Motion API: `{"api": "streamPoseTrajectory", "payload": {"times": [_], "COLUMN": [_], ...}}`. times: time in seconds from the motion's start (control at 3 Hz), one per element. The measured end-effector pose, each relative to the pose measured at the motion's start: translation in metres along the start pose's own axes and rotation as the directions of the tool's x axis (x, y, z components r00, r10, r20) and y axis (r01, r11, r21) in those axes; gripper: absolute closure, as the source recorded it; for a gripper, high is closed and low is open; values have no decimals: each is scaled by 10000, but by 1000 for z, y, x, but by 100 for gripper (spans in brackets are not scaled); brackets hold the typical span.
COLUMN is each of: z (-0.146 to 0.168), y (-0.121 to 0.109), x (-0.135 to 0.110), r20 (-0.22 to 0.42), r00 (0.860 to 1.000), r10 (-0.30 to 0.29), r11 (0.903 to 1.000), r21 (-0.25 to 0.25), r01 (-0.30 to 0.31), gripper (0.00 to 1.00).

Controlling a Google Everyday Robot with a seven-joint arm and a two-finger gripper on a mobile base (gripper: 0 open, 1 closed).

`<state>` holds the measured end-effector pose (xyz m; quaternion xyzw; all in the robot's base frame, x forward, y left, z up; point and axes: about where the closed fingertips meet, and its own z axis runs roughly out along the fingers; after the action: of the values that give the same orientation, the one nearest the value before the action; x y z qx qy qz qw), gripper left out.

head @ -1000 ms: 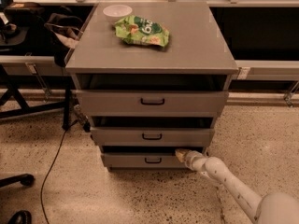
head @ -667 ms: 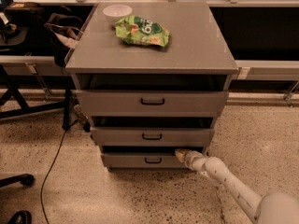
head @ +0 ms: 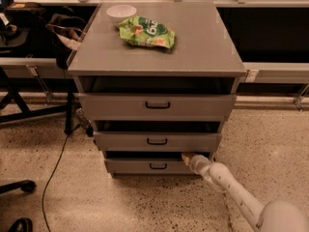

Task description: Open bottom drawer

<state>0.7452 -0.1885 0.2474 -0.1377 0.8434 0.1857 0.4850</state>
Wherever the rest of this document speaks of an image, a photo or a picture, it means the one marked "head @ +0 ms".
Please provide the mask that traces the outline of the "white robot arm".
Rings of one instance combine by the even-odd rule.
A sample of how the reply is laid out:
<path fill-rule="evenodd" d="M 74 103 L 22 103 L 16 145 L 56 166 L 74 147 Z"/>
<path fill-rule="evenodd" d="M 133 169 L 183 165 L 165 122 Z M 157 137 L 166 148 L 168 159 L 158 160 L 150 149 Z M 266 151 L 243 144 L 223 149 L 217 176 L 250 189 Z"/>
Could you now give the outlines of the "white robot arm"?
<path fill-rule="evenodd" d="M 297 206 L 277 200 L 262 204 L 226 165 L 203 155 L 182 153 L 183 162 L 217 191 L 230 194 L 254 232 L 309 232 L 309 217 Z"/>

